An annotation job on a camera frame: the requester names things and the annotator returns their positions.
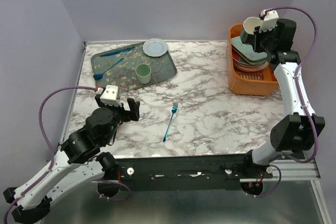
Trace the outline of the grey mug white inside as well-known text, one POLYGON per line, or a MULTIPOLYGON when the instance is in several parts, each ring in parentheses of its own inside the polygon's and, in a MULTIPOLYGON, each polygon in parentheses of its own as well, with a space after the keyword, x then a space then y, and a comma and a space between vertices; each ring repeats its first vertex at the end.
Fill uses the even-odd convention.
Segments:
POLYGON ((256 40, 256 35, 254 34, 256 27, 262 25, 262 20, 258 17, 248 17, 243 22, 243 28, 240 33, 240 39, 243 44, 253 45, 256 40))

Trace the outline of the teal rectangular dish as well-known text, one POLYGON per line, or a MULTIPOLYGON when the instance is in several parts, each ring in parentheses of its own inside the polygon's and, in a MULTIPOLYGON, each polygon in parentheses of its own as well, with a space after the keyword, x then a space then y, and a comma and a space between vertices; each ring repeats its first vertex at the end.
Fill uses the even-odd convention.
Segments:
POLYGON ((264 59, 259 59, 259 60, 255 60, 255 61, 252 61, 250 59, 248 59, 246 56, 244 56, 239 50, 237 50, 235 47, 232 47, 232 51, 236 51, 237 53, 239 53, 248 63, 250 63, 251 65, 259 65, 259 64, 262 64, 264 62, 267 62, 266 58, 264 59))
POLYGON ((244 56, 248 59, 255 61, 259 59, 267 59, 267 54, 265 52, 257 53, 253 51, 253 47, 251 45, 243 44, 240 37, 233 37, 231 40, 231 46, 235 47, 239 50, 244 56))

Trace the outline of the red rimmed beige plate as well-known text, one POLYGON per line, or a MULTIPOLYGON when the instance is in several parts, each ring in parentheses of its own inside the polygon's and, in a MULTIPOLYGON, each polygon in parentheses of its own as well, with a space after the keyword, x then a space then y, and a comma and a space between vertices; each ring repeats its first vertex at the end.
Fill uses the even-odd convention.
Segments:
POLYGON ((243 71, 243 72, 257 72, 257 71, 262 71, 264 68, 263 67, 257 67, 257 68, 250 68, 246 66, 235 66, 236 69, 243 71))

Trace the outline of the red plate teal flower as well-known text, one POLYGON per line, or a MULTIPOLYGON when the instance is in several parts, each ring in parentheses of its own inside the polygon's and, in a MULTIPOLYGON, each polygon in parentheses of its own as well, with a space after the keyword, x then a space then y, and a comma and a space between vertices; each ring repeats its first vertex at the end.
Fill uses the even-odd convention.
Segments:
POLYGON ((235 63, 245 66, 251 66, 250 63, 248 63, 239 53, 234 50, 232 51, 232 57, 235 63))

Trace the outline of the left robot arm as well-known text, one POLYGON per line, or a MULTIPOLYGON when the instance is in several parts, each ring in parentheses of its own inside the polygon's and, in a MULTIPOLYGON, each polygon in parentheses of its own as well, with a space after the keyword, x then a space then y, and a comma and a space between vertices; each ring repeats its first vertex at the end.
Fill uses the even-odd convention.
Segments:
POLYGON ((71 133, 51 161, 20 187, 3 194, 10 204, 7 214, 17 223, 36 223, 46 217, 51 205, 77 186, 95 180, 119 179, 119 164, 100 149, 112 143, 122 123, 138 121, 140 103, 128 98, 129 110, 118 100, 104 103, 86 118, 82 128, 71 133))

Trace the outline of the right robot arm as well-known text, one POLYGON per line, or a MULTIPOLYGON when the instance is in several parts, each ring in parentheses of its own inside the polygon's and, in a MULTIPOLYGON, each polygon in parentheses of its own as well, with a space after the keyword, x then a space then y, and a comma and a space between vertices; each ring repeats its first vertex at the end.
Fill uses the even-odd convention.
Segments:
POLYGON ((251 150, 249 160, 241 165, 242 173, 249 178, 260 172, 260 166, 286 157, 298 163, 315 159, 318 136, 325 120, 317 116, 306 94, 302 80, 299 53, 291 49, 296 22, 289 19, 266 21, 249 17, 243 22, 240 34, 242 43, 251 45, 254 52, 265 52, 267 61, 280 87, 285 117, 270 133, 270 140, 251 150))

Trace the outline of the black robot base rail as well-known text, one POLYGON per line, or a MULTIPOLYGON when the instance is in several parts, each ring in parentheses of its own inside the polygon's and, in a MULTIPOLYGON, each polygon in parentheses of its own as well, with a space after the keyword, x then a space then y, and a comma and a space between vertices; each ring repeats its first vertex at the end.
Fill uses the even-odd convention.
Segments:
POLYGON ((117 158, 117 168, 98 165, 104 180, 126 184, 132 191, 240 190, 250 182, 272 178, 266 165, 252 163, 251 153, 229 155, 117 158))

